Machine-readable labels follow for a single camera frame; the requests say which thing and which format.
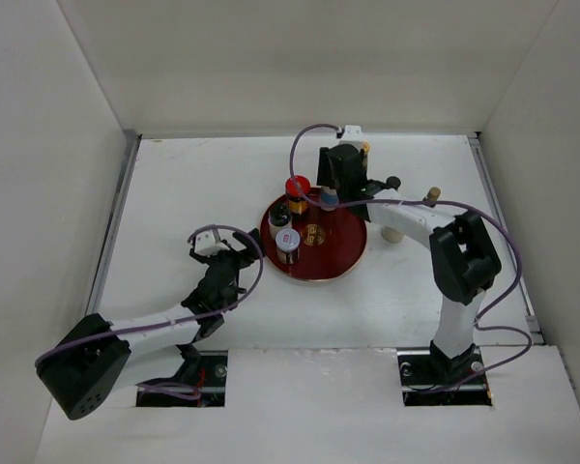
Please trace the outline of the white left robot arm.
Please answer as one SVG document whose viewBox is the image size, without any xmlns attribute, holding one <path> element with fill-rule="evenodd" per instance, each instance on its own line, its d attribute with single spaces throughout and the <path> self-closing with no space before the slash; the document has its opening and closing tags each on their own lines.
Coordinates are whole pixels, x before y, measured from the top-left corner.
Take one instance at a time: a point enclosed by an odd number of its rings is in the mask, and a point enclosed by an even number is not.
<svg viewBox="0 0 580 464">
<path fill-rule="evenodd" d="M 251 293 L 240 274 L 262 265 L 265 249 L 256 229 L 223 225 L 197 229 L 189 255 L 205 272 L 188 296 L 172 307 L 138 318 L 83 317 L 35 362 L 37 375 L 71 421 L 85 418 L 123 388 L 197 404 L 206 372 L 196 343 L 210 337 Z"/>
</svg>

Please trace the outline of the left robot arm base mount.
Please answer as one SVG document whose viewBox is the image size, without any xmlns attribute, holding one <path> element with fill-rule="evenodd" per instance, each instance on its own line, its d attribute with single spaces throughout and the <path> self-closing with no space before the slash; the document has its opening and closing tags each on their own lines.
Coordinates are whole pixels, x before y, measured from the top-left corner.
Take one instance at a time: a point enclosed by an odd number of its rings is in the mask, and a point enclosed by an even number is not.
<svg viewBox="0 0 580 464">
<path fill-rule="evenodd" d="M 184 348 L 187 358 L 170 377 L 146 382 L 151 389 L 137 390 L 138 408 L 218 408 L 225 405 L 227 351 Z"/>
</svg>

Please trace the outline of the red lid chili sauce jar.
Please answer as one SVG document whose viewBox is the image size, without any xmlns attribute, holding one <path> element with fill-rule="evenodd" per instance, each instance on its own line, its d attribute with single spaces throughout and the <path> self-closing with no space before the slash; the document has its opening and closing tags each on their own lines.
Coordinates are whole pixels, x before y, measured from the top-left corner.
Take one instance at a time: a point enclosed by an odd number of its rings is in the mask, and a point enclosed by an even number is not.
<svg viewBox="0 0 580 464">
<path fill-rule="evenodd" d="M 293 219 L 303 219 L 309 207 L 305 197 L 310 194 L 310 181 L 304 176 L 297 175 L 294 178 L 288 178 L 284 188 L 287 206 Z"/>
</svg>

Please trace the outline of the black lid seasoning bottle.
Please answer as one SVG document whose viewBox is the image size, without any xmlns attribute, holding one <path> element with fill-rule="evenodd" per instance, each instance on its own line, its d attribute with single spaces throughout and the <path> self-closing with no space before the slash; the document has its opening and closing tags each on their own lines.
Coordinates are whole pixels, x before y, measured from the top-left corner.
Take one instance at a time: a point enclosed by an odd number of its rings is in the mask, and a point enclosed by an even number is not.
<svg viewBox="0 0 580 464">
<path fill-rule="evenodd" d="M 279 231 L 292 227 L 292 214 L 285 203 L 277 202 L 270 208 L 268 212 L 268 224 L 273 240 L 276 239 Z"/>
</svg>

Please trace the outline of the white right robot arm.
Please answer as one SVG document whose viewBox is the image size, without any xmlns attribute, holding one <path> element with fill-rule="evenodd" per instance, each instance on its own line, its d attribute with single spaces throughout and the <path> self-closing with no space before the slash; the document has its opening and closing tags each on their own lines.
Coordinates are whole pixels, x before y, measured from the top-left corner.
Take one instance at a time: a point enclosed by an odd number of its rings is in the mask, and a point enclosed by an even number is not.
<svg viewBox="0 0 580 464">
<path fill-rule="evenodd" d="M 502 264 L 479 214 L 452 216 L 434 206 L 409 205 L 401 180 L 367 178 L 364 154 L 351 144 L 321 148 L 318 181 L 336 191 L 358 218 L 389 228 L 430 252 L 434 281 L 443 299 L 438 329 L 429 345 L 429 371 L 439 384 L 461 379 L 475 349 L 474 323 L 485 292 Z"/>
</svg>

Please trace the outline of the grey lid spice jar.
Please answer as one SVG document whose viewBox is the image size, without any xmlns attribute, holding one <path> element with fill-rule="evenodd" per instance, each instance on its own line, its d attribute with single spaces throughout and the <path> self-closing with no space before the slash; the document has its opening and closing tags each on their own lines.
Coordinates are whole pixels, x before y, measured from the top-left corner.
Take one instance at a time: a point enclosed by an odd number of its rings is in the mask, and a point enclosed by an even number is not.
<svg viewBox="0 0 580 464">
<path fill-rule="evenodd" d="M 291 227 L 281 229 L 275 236 L 278 260 L 284 265 L 296 264 L 299 260 L 301 235 Z"/>
</svg>

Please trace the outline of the silver lid blue label jar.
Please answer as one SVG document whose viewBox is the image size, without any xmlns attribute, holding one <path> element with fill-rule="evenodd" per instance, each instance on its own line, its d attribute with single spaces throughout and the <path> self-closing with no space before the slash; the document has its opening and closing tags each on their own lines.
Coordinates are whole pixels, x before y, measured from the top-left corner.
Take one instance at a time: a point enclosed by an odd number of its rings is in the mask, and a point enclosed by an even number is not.
<svg viewBox="0 0 580 464">
<path fill-rule="evenodd" d="M 318 197 L 319 208 L 325 212 L 333 211 L 338 204 L 338 196 L 334 188 L 321 186 Z"/>
</svg>

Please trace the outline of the right robot arm base mount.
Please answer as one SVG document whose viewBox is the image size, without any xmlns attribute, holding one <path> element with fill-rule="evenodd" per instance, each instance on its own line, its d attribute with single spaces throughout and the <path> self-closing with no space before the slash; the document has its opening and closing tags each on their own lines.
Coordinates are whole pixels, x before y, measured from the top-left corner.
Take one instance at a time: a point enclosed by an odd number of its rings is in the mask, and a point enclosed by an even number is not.
<svg viewBox="0 0 580 464">
<path fill-rule="evenodd" d="M 453 371 L 440 370 L 428 350 L 397 353 L 402 401 L 407 407 L 486 406 L 492 395 L 480 350 Z"/>
</svg>

